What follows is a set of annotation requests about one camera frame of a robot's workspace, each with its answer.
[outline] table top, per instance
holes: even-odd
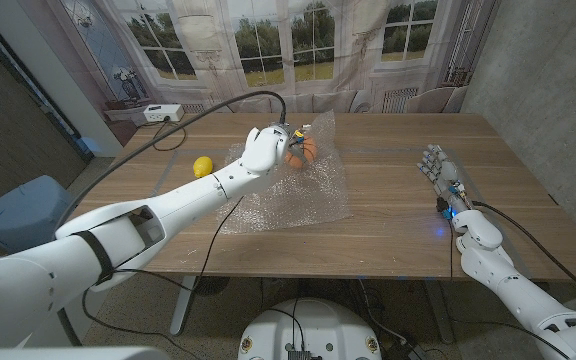
[[[318,114],[288,114],[294,125]],[[177,150],[149,148],[102,181],[75,215],[120,201],[163,194],[194,180],[197,157],[223,166],[232,144],[278,114],[212,114],[190,125]],[[435,192],[416,168],[427,144],[439,144],[466,173],[471,197],[504,211],[576,274],[576,225],[495,130],[472,114],[335,114],[335,145],[346,173],[352,216],[331,223],[217,236],[206,275],[447,279],[451,231],[435,209]],[[119,158],[150,140],[140,129]],[[158,145],[179,142],[181,132]],[[566,280],[540,250],[507,221],[487,217],[504,234],[504,248],[525,276]],[[146,268],[198,274],[217,228],[208,215],[177,235]],[[465,279],[453,250],[453,276]]]

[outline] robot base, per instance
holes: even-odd
[[[295,300],[288,300],[273,308],[292,314],[294,305]],[[362,318],[341,305],[322,299],[299,299],[294,316],[301,324],[303,350],[310,352],[310,358],[381,359],[374,331]],[[293,322],[290,316],[281,312],[263,312],[244,331],[238,359],[292,358],[288,351],[293,350]],[[301,332],[296,323],[294,329],[294,350],[302,350]],[[296,352],[293,354],[294,358],[303,358],[296,357]]]

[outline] lemon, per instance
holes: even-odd
[[[195,160],[192,169],[196,177],[204,177],[212,172],[212,160],[208,156],[202,156]]]

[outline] orange ball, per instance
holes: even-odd
[[[313,162],[317,156],[317,145],[315,144],[315,139],[310,136],[304,136],[304,141],[300,144],[295,144],[293,148],[297,148],[303,152],[309,163]],[[286,154],[284,161],[295,169],[301,169],[304,166],[303,161],[290,152]]]

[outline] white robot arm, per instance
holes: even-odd
[[[514,268],[501,246],[501,232],[473,209],[455,165],[438,145],[428,148],[423,163],[417,166],[450,206],[442,212],[444,216],[463,234],[456,243],[464,272],[492,290],[526,330],[552,344],[567,358],[576,359],[576,311],[561,305]],[[545,343],[536,343],[545,359],[566,358]]]
[[[104,290],[140,269],[184,228],[231,199],[270,186],[290,134],[284,124],[253,129],[241,158],[166,194],[83,214],[57,240],[0,258],[0,347],[26,339],[84,290]]]

